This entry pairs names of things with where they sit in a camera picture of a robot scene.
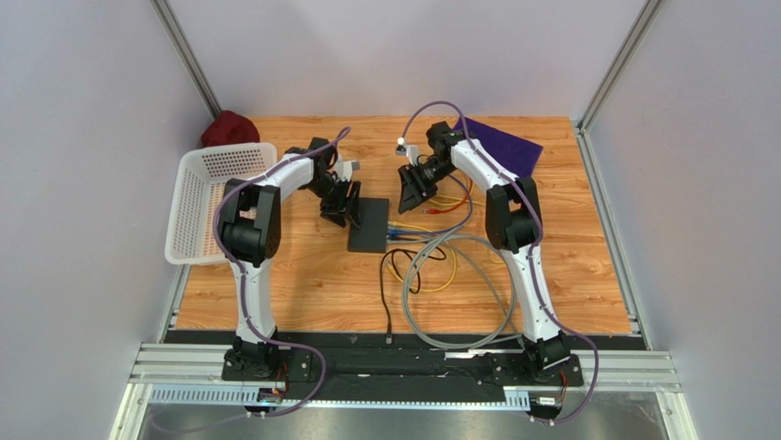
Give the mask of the black network switch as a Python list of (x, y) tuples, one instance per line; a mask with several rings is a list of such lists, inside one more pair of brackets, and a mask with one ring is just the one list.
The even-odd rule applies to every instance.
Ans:
[(350, 227), (347, 251), (384, 254), (388, 241), (389, 211), (390, 200), (387, 198), (359, 197), (361, 227)]

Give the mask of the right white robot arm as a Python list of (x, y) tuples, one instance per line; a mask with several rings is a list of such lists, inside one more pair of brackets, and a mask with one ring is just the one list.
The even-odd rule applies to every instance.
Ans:
[(551, 304), (540, 243), (542, 216), (534, 180), (506, 168), (472, 136), (446, 122), (431, 125), (427, 141), (433, 155), (419, 163), (417, 147), (399, 137), (396, 152), (408, 158), (400, 167), (400, 213), (432, 198), (437, 184), (463, 171), (485, 193), (485, 231), (505, 262), (522, 307), (522, 372), (532, 382), (556, 379), (571, 357), (564, 329)]

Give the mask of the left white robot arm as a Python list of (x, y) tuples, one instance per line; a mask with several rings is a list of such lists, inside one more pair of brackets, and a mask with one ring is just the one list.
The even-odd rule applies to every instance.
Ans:
[(281, 206), (298, 190), (320, 200), (320, 216), (340, 227), (360, 229), (360, 184), (353, 161), (340, 158), (336, 140), (315, 137), (308, 148), (289, 148), (259, 176), (231, 179), (215, 209), (213, 235), (231, 264), (239, 320), (225, 353), (224, 380), (277, 380), (282, 365), (271, 306), (270, 275), (281, 247)]

